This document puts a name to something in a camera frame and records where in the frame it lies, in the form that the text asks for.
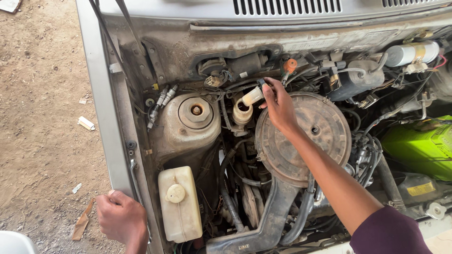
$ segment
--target green battery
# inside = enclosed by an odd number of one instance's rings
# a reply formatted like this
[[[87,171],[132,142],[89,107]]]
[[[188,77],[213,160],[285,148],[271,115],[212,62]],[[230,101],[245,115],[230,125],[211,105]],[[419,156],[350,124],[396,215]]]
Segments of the green battery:
[[[412,172],[452,181],[452,124],[430,120],[399,125],[386,133],[381,144],[384,151]]]

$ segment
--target red wire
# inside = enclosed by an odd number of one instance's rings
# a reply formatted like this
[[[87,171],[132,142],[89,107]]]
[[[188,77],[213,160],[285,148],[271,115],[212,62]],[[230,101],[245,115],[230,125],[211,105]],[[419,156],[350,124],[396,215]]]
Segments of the red wire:
[[[443,65],[447,62],[447,59],[446,59],[445,57],[443,57],[442,55],[438,55],[438,56],[440,56],[440,57],[444,60],[444,62],[443,62],[442,64],[440,64],[440,65],[434,67],[434,69],[443,66]]]

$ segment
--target paper debris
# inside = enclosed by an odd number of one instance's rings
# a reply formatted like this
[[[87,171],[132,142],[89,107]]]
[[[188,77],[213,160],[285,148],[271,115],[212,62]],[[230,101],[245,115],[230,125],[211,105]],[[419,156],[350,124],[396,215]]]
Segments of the paper debris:
[[[72,193],[77,193],[77,191],[80,189],[80,187],[82,187],[82,183],[79,183],[79,184],[77,184],[77,186],[74,188],[74,189],[72,189]]]
[[[80,241],[80,239],[82,239],[83,231],[85,230],[86,225],[88,225],[88,221],[89,221],[88,213],[93,208],[93,202],[95,200],[96,200],[96,198],[92,198],[90,200],[88,207],[86,208],[86,210],[83,212],[82,216],[80,216],[79,220],[75,224],[74,234],[72,234],[73,241]]]
[[[82,125],[83,127],[87,128],[90,131],[93,131],[96,129],[96,128],[94,128],[94,124],[84,117],[79,117],[78,124]]]
[[[0,10],[16,13],[22,0],[0,0]]]

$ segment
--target yellow label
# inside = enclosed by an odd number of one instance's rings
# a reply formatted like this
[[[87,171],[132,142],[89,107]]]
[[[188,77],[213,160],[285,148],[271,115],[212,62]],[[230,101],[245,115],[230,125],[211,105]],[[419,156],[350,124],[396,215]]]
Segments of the yellow label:
[[[432,182],[406,189],[411,196],[418,196],[435,190]]]

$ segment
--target person's arm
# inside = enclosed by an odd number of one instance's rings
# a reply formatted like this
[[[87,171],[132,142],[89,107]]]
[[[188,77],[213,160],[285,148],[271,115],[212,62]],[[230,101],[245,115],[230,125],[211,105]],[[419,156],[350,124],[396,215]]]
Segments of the person's arm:
[[[144,207],[126,194],[111,190],[96,198],[100,231],[126,245],[126,254],[144,254],[149,232]]]
[[[359,225],[383,205],[301,129],[292,99],[281,82],[272,78],[265,78],[265,81],[274,88],[262,87],[266,102],[260,107],[268,107],[273,125],[294,145],[337,216],[353,235]]]

